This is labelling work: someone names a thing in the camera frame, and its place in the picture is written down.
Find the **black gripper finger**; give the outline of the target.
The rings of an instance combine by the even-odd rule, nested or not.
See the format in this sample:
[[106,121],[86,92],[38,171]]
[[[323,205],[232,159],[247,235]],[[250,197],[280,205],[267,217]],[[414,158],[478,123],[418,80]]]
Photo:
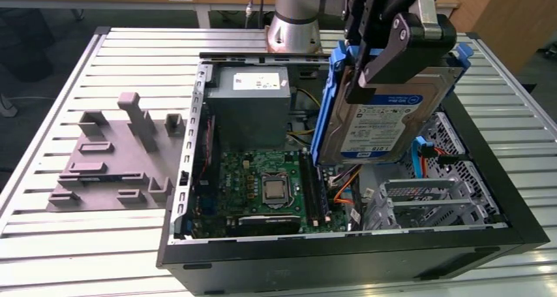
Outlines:
[[348,103],[364,103],[376,84],[404,84],[450,52],[456,28],[438,14],[436,0],[367,0],[368,62],[346,84]]
[[366,36],[367,24],[367,0],[346,0],[344,20],[346,20],[346,40],[351,46],[358,46],[358,56],[355,57],[354,78],[359,78],[370,56],[370,45]]

